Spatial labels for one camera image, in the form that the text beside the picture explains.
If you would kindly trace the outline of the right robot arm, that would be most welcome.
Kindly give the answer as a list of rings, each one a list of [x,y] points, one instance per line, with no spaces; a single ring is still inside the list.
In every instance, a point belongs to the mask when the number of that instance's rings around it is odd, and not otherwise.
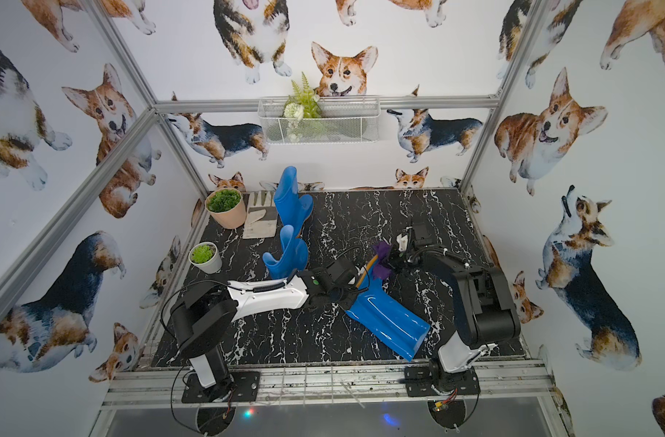
[[[454,334],[436,359],[443,373],[467,371],[494,345],[520,336],[521,322],[502,270],[460,258],[434,242],[424,224],[401,231],[383,265],[394,273],[424,271],[451,289]]]

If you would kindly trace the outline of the purple cloth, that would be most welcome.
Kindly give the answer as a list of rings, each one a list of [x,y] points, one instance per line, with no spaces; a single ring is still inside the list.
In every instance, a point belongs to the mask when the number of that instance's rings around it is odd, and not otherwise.
[[[385,241],[376,243],[373,247],[376,262],[372,267],[371,273],[374,280],[388,280],[393,274],[393,269],[389,264],[389,258],[392,251],[392,245]]]

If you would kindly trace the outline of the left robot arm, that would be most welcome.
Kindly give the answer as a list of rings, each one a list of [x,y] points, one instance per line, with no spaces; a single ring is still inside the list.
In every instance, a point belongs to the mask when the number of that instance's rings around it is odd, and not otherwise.
[[[348,310],[365,291],[368,273],[341,258],[325,267],[295,269],[277,280],[219,282],[200,280],[176,292],[164,329],[177,342],[178,353],[205,390],[227,390],[232,378],[221,350],[221,340],[236,320],[279,310],[318,308],[336,304]]]

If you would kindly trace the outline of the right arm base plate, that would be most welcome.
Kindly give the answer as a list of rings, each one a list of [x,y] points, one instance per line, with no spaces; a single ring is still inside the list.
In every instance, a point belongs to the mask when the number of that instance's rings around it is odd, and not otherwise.
[[[458,395],[478,395],[481,388],[473,368],[457,373],[447,373],[434,364],[409,366],[404,369],[401,383],[411,398]]]

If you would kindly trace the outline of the blue rubber boot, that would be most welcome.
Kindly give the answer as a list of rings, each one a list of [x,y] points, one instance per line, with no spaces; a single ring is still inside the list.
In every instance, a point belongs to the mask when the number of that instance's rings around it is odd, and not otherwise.
[[[269,252],[262,255],[262,260],[272,280],[289,278],[294,271],[304,271],[309,260],[307,244],[294,234],[292,225],[285,225],[280,232],[282,248],[281,258],[276,259]]]
[[[430,331],[430,325],[383,290],[383,281],[373,276],[379,266],[379,256],[375,255],[363,267],[357,283],[363,292],[345,312],[397,355],[411,362]]]
[[[312,214],[313,198],[299,195],[296,167],[289,166],[283,171],[273,200],[281,223],[292,226],[293,235],[299,237],[304,222]]]

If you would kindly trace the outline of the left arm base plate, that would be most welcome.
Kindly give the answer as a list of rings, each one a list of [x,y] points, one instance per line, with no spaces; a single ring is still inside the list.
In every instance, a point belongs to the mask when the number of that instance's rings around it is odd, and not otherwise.
[[[181,397],[184,404],[255,402],[260,387],[259,371],[236,371],[210,388],[203,388],[195,373],[189,375]]]

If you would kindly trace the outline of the blue rubber boot back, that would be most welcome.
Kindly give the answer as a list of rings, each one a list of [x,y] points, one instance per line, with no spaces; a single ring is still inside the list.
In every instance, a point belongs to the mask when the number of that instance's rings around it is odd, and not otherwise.
[[[345,312],[397,355],[411,362],[430,331],[430,325],[383,290],[383,281],[373,276],[379,266],[379,256],[375,255],[363,267],[357,283],[363,292]]]

